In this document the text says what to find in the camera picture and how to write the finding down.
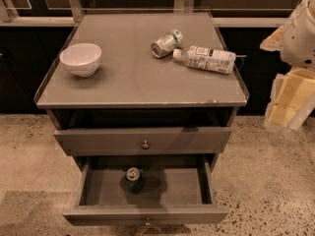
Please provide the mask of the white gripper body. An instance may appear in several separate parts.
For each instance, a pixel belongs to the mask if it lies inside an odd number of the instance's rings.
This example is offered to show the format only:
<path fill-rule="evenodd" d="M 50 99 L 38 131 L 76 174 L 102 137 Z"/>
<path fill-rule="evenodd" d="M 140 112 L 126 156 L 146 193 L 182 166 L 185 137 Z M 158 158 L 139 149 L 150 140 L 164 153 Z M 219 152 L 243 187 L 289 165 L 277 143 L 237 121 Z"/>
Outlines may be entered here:
<path fill-rule="evenodd" d="M 281 58 L 294 67 L 315 68 L 315 0 L 302 0 L 285 21 Z"/>

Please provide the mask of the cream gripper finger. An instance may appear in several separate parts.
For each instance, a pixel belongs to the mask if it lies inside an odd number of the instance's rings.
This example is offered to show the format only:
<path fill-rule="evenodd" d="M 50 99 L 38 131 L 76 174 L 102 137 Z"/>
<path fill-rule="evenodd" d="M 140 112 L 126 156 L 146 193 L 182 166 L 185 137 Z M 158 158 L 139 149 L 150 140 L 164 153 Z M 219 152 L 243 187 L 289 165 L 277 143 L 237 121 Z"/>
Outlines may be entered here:
<path fill-rule="evenodd" d="M 280 51 L 281 50 L 281 37 L 283 33 L 283 26 L 277 28 L 272 34 L 265 38 L 261 44 L 260 48 L 266 51 Z"/>
<path fill-rule="evenodd" d="M 272 132 L 299 129 L 315 108 L 315 70 L 293 67 L 273 81 L 264 127 Z"/>

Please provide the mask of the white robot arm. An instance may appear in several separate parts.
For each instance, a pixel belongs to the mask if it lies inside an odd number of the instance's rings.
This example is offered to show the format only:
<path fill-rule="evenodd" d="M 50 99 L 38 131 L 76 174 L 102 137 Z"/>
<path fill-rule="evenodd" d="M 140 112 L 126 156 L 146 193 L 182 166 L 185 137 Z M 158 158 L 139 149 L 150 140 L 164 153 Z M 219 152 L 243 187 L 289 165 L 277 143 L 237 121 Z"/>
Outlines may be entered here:
<path fill-rule="evenodd" d="M 264 127 L 273 132 L 297 130 L 315 108 L 315 0 L 302 0 L 260 48 L 279 51 L 291 66 L 273 81 Z"/>

